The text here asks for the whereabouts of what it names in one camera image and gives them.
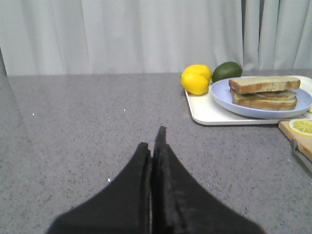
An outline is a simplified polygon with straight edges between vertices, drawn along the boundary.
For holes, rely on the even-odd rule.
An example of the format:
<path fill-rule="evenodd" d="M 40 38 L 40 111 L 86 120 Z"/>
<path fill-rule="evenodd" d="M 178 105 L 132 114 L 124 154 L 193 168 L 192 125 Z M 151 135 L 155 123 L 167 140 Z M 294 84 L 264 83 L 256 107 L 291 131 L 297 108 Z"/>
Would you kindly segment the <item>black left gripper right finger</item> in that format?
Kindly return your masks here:
<path fill-rule="evenodd" d="M 263 234 L 257 223 L 206 191 L 178 160 L 160 126 L 152 166 L 154 234 Z"/>

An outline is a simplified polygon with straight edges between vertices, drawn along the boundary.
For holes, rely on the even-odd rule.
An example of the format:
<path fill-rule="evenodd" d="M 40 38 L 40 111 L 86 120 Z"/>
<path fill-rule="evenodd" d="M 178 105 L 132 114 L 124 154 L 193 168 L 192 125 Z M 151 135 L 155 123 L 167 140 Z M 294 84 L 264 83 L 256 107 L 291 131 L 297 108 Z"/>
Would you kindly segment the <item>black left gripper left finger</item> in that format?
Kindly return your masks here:
<path fill-rule="evenodd" d="M 152 158 L 141 142 L 124 169 L 93 198 L 58 216 L 49 234 L 148 234 Z"/>

